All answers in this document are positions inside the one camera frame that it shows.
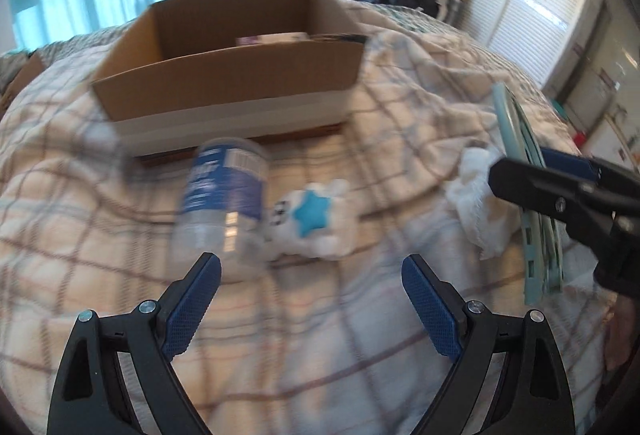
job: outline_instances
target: screw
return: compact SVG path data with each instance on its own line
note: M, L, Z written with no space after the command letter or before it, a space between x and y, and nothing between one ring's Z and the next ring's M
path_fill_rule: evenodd
M532 310L529 313L529 317L531 317L531 319L536 323L542 323L545 320L545 315L539 310Z
M78 321L82 323L86 323L88 320L94 317L94 311L92 310L83 310L78 314Z
M484 304L480 301L469 301L466 304L466 308L468 308L473 314L482 314L484 312Z
M558 198L558 200L556 200L556 211L564 212L565 209L566 209L566 200L561 196L560 198Z
M143 301L138 307L138 310L143 314L151 314L151 312L156 310L156 302L152 300Z
M634 230L633 222L630 221L625 216L620 216L617 222L618 222L618 227L623 231L625 231L625 233L631 233Z
M593 184L587 184L586 182L580 184L580 191L582 193L593 193L595 190L596 188Z

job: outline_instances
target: cardboard box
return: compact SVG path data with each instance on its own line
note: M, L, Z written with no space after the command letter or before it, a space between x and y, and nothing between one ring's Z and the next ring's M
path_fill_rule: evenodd
M0 119L4 117L17 95L45 70L46 67L40 59L40 54L38 51L34 52L0 97Z
M294 32L311 40L236 46ZM346 119L364 52L356 34L337 0L165 0L117 41L92 86L134 156L322 128Z

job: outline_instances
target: white towel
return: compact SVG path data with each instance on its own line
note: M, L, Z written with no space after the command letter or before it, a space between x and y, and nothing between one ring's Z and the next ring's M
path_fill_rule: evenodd
M489 187L489 169L503 154L494 146L466 148L458 178L446 186L466 237L481 249L480 259L496 258L520 227L518 207L496 198Z

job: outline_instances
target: white plush toy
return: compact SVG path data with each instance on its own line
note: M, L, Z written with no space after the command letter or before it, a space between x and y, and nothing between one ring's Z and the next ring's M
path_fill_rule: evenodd
M284 196L271 212L268 237L273 257L340 259L355 248L358 218L347 194L349 183L308 184Z

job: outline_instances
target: bottle label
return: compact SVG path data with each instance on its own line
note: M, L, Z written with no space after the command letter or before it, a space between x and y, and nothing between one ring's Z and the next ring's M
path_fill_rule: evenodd
M182 212L216 209L262 218L266 161L237 146L217 145L200 152L193 163Z

